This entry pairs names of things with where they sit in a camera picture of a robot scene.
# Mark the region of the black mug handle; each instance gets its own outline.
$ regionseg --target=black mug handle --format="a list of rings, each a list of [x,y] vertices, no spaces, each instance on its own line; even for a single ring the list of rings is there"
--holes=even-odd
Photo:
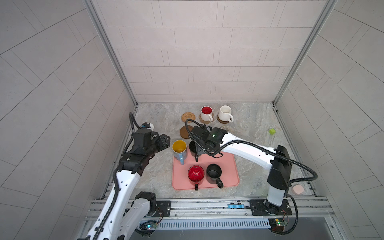
[[[224,187],[224,184],[223,182],[220,180],[220,178],[216,179],[216,184],[219,188],[223,188]]]

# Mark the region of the lime green block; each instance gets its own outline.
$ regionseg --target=lime green block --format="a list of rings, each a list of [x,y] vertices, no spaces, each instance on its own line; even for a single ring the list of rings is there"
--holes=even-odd
[[[271,135],[273,135],[273,134],[276,133],[276,130],[274,130],[273,128],[271,128],[271,129],[269,129],[269,133],[270,133]]]

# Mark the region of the white mug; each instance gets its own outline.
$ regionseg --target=white mug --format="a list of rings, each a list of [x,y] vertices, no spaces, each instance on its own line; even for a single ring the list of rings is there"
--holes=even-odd
[[[230,106],[227,106],[227,105],[221,106],[220,112],[218,113],[218,117],[220,118],[221,121],[233,122],[233,116],[231,112],[232,112],[232,109]]]
[[[214,120],[213,114],[214,114],[214,111],[210,106],[204,106],[201,108],[201,119],[203,121],[212,122]]]

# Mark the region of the white mug handle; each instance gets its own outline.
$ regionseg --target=white mug handle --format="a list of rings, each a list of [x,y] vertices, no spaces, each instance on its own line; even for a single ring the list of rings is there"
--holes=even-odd
[[[228,119],[228,121],[229,121],[229,122],[233,122],[233,116],[232,116],[232,114],[229,113],[228,115],[230,116],[230,119]]]

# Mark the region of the metal corner post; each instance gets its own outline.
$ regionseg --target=metal corner post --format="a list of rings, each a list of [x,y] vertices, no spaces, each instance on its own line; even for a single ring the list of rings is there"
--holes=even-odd
[[[95,26],[96,28],[96,31],[97,33],[99,34],[100,36],[100,39],[101,39],[101,42],[103,43],[103,45],[105,46],[106,50],[107,50],[107,53],[108,55],[110,56],[111,58],[111,61],[112,61],[112,64],[113,66],[115,67],[125,89],[127,90],[129,96],[131,97],[133,103],[135,104],[135,107],[137,107],[138,103],[137,103],[137,100],[135,98],[135,95],[133,94],[132,92],[132,89],[129,87],[129,84],[128,84],[128,81],[127,81],[127,78],[120,66],[120,63],[116,57],[116,54],[113,50],[113,47],[108,39],[108,36],[103,28],[103,25],[101,24],[101,21],[96,13],[96,10],[94,8],[94,5],[92,3],[92,0],[83,0],[83,3],[84,3],[84,6],[89,14],[89,16],[91,17],[91,20],[93,22],[93,25]]]
[[[332,9],[334,5],[336,4],[337,0],[328,0],[325,6],[323,7],[319,17],[316,20],[316,23],[313,25],[313,28],[308,35],[307,40],[305,41],[303,47],[301,48],[299,54],[296,57],[295,62],[293,63],[287,77],[285,78],[283,85],[281,86],[279,92],[277,93],[275,99],[273,100],[273,104],[276,106],[276,104],[280,101],[281,96],[283,95],[285,89],[288,87],[289,83],[293,79],[297,69],[299,69],[300,64],[302,63],[304,57],[307,55],[309,49],[311,48],[313,42],[315,41],[317,35],[319,34],[321,28],[323,27],[325,21],[329,17],[329,15],[332,12]]]

